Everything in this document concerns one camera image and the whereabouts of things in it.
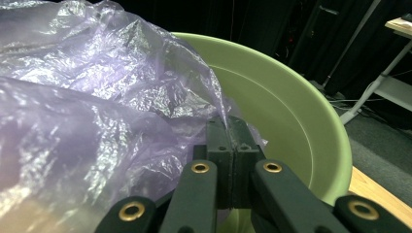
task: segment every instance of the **translucent plastic sheet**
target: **translucent plastic sheet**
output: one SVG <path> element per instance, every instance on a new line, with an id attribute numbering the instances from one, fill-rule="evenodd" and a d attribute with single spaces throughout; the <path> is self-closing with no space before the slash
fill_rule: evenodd
<path id="1" fill-rule="evenodd" d="M 0 2 L 0 232 L 93 232 L 156 200 L 229 112 L 189 45 L 117 3 Z"/>

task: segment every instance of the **plastic bag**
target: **plastic bag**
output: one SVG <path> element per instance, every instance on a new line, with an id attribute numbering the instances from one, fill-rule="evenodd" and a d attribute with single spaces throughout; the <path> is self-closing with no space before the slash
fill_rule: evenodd
<path id="1" fill-rule="evenodd" d="M 3 1 L 0 31 L 0 232 L 93 232 L 156 200 L 236 109 L 187 43 L 111 1 Z"/>

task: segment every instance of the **gray floor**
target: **gray floor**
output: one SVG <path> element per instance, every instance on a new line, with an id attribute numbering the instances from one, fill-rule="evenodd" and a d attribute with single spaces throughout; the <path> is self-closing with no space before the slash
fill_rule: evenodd
<path id="1" fill-rule="evenodd" d="M 344 111 L 336 109 L 340 115 Z M 412 138 L 372 117 L 358 115 L 345 125 L 354 165 L 412 206 Z"/>

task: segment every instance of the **wooden surface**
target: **wooden surface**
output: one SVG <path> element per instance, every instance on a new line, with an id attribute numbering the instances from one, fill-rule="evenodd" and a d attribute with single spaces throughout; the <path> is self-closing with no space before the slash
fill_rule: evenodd
<path id="1" fill-rule="evenodd" d="M 412 22 L 405 21 L 400 17 L 387 21 L 385 26 L 392 28 L 395 31 L 405 33 L 408 36 L 412 36 Z"/>
<path id="2" fill-rule="evenodd" d="M 412 228 L 412 209 L 356 167 L 353 168 L 349 190 L 378 203 Z"/>

